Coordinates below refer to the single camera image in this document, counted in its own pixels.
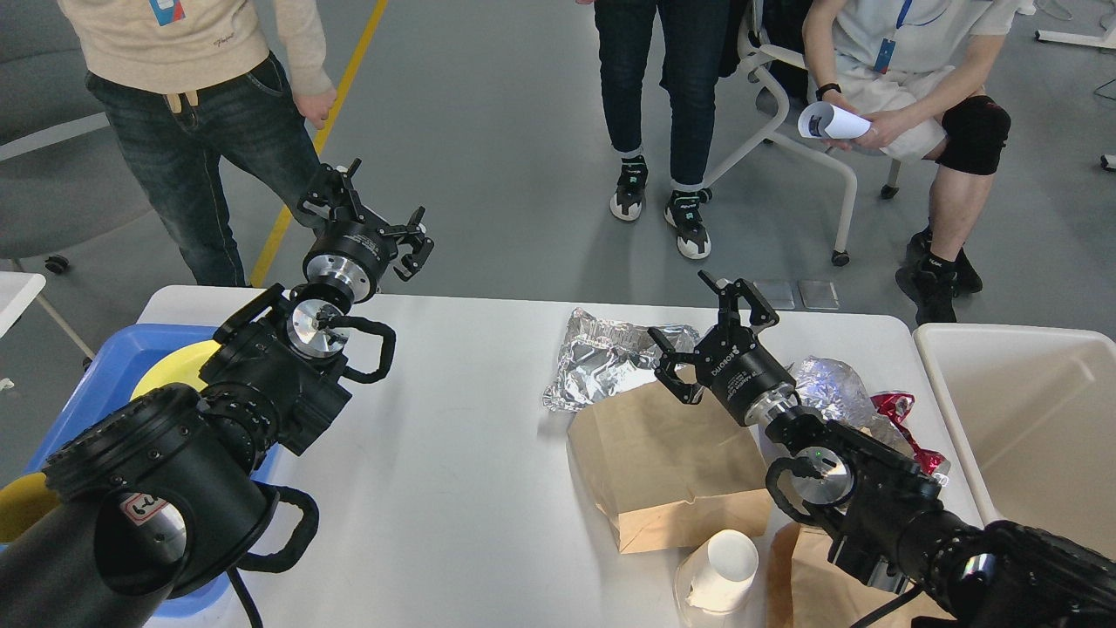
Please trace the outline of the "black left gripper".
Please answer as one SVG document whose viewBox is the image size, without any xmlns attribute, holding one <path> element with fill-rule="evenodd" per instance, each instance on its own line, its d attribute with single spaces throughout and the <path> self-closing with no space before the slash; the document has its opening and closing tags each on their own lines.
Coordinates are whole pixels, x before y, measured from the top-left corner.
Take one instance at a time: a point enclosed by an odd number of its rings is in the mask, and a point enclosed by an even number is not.
<svg viewBox="0 0 1116 628">
<path fill-rule="evenodd" d="M 304 278 L 338 291 L 348 306 L 374 297 L 388 267 L 403 282 L 411 281 L 434 250 L 422 222 L 423 206 L 405 225 L 366 223 L 365 207 L 352 186 L 352 175 L 360 164 L 359 158 L 348 167 L 320 163 L 296 204 L 297 215 L 331 223 L 304 257 Z"/>
</svg>

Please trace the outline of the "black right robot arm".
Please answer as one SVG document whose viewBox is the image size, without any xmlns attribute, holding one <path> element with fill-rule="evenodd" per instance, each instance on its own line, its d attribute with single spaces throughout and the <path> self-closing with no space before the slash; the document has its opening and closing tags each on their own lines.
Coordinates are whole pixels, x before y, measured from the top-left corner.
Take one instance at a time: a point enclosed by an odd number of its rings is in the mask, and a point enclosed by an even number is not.
<svg viewBox="0 0 1116 628">
<path fill-rule="evenodd" d="M 693 352 L 650 327 L 662 351 L 657 380 L 683 403 L 713 393 L 739 425 L 761 425 L 785 447 L 766 470 L 776 505 L 833 537 L 830 563 L 895 593 L 858 625 L 926 595 L 949 619 L 917 617 L 914 627 L 1112 627 L 1112 559 L 1012 521 L 964 523 L 912 457 L 804 405 L 759 342 L 779 318 L 753 283 L 700 277 L 718 294 L 718 321 Z"/>
</svg>

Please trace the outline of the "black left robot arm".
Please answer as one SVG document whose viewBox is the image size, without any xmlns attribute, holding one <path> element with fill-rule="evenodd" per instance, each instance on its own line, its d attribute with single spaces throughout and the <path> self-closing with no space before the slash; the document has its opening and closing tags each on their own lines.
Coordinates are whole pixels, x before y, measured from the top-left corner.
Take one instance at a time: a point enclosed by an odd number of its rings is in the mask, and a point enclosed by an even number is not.
<svg viewBox="0 0 1116 628">
<path fill-rule="evenodd" d="M 302 454 L 330 428 L 352 397 L 341 379 L 386 377 L 396 334 L 352 306 L 374 297 L 388 268 L 414 278 L 434 247 L 423 209 L 391 225 L 366 207 L 357 170 L 317 170 L 299 210 L 324 230 L 304 283 L 275 283 L 218 327 L 202 389 L 158 386 L 45 461 L 60 503 L 4 548 L 4 627 L 140 627 L 220 574 L 248 624 L 262 625 L 241 576 L 291 569 L 319 510 L 254 470 L 272 446 Z"/>
</svg>

